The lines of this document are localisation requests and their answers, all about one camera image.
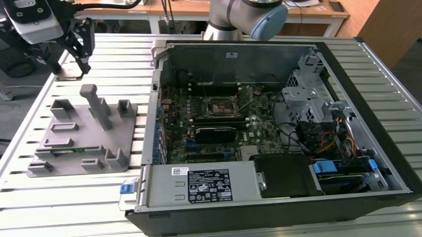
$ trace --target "cpu socket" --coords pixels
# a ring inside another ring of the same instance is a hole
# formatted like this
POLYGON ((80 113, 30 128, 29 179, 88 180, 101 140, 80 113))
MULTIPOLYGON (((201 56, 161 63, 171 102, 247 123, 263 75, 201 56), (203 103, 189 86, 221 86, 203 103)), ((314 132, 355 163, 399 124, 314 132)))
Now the cpu socket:
POLYGON ((235 97, 213 97, 204 99, 208 118, 235 118, 237 113, 237 99, 235 97))

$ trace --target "white sticker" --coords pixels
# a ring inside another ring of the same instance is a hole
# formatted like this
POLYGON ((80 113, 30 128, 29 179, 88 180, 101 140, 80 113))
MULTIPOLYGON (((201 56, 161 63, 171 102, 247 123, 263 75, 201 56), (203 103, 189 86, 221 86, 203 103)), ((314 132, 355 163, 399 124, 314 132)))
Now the white sticker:
POLYGON ((30 7, 34 6, 37 2, 34 0, 16 0, 13 1, 13 4, 17 8, 25 8, 25 7, 30 7))
POLYGON ((225 58, 236 58, 237 53, 225 53, 225 58))
POLYGON ((128 11, 129 13, 145 14, 145 11, 128 11))
POLYGON ((187 171, 189 171, 188 167, 173 167, 171 168, 171 175, 187 175, 187 171))

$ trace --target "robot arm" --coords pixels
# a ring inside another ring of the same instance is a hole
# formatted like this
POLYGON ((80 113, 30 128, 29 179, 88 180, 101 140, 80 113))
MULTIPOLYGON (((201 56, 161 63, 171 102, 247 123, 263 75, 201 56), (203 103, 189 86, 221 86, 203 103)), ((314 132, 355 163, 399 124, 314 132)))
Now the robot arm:
POLYGON ((81 76, 90 67, 88 59, 94 48, 93 20, 74 19, 86 8, 131 9, 139 4, 72 4, 60 0, 0 0, 5 17, 0 19, 0 39, 25 57, 48 65, 52 73, 60 65, 50 59, 49 42, 58 43, 74 57, 81 76))
MULTIPOLYGON (((88 59, 94 48, 93 20, 74 19, 76 12, 88 8, 131 9, 139 2, 115 5, 72 4, 60 0, 0 0, 0 9, 5 12, 0 19, 0 39, 25 57, 34 57, 48 65, 54 74, 60 72, 60 65, 50 59, 48 43, 58 43, 74 57, 82 76, 90 69, 88 59)), ((244 32, 256 40, 268 40, 285 18, 287 8, 279 0, 212 0, 204 39, 239 40, 244 32)))
POLYGON ((215 0, 209 4, 204 40, 240 40, 241 33, 269 40, 287 19, 288 10, 279 0, 215 0))

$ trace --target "gray plastic holder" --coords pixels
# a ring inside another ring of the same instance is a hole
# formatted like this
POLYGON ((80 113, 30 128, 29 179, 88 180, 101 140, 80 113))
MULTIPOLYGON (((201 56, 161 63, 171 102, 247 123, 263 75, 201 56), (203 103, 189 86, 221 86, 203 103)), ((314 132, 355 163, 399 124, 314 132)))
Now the gray plastic holder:
POLYGON ((88 103, 97 107, 72 106, 68 100, 54 100, 53 118, 28 166, 28 177, 116 173, 128 169, 137 106, 128 100, 108 105, 92 93, 94 85, 81 88, 88 93, 88 103))

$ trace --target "motherboard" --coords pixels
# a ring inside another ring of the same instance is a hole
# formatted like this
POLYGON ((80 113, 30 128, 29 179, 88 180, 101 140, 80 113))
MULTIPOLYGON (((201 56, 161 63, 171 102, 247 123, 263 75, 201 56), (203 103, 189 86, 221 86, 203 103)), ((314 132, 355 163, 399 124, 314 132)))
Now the motherboard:
POLYGON ((167 163, 248 160, 285 147, 272 121, 277 91, 263 85, 163 87, 167 163))

